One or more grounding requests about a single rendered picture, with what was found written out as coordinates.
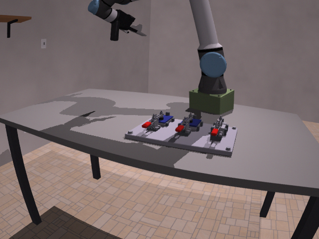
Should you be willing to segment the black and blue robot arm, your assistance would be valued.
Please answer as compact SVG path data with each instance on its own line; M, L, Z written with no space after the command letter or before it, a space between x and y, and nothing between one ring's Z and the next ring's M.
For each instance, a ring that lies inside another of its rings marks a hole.
M88 6L88 11L107 22L112 22L118 13L111 6L114 3L126 5L133 1L137 0L93 0ZM223 48L218 43L209 1L189 0L189 2L200 44L197 51L202 71L198 90L205 94L224 94L227 92L227 87L223 74L227 63ZM110 40L118 41L119 26L120 21L111 24Z

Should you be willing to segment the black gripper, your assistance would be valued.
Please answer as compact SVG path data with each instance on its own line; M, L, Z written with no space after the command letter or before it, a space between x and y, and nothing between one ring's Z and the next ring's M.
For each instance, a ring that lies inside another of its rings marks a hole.
M129 33L128 30L130 30L131 32L134 32L140 36L147 36L145 34L143 34L141 32L142 30L142 25L139 24L137 26L135 25L132 25L131 24L134 22L135 18L132 17L131 15L129 14L126 14L124 13L123 11L121 11L120 9L116 10L117 11L117 17L115 18L115 20L113 20L112 22L110 23L114 23L116 21L120 21L120 26L119 26L119 29L122 30L123 32L125 33ZM118 20L117 20L118 19ZM131 27L130 27L131 26Z

